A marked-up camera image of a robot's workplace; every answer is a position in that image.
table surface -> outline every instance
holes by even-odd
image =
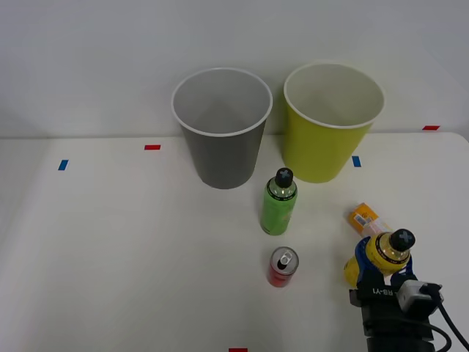
[[[217,190],[181,138],[1,140],[0,349],[366,351],[342,277],[360,239],[345,214],[360,202],[415,233],[416,275],[443,285],[469,337],[469,144],[369,134],[361,168],[350,159],[329,183],[298,181],[289,229],[270,237],[259,208],[280,143],[265,136],[253,177]],[[278,289],[266,271],[283,245],[300,266]],[[431,322],[449,331],[439,312]]]

green bottle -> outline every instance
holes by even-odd
[[[281,235],[287,230],[298,190],[292,170],[282,167],[265,187],[261,227],[269,235]]]

red can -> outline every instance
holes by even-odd
[[[269,282],[275,287],[288,285],[298,268],[300,260],[296,252],[289,247],[278,247],[270,257]]]

blue tape marker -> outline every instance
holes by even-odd
[[[353,161],[353,166],[354,167],[361,167],[360,158],[358,156],[354,155],[352,157],[352,161]]]
[[[59,171],[64,171],[67,168],[68,160],[62,160],[59,165]]]

can lid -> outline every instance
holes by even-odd
[[[293,171],[288,167],[282,167],[277,171],[276,184],[280,188],[289,188],[293,183]]]
[[[270,258],[272,268],[282,275],[292,275],[299,263],[298,255],[289,247],[278,247]]]

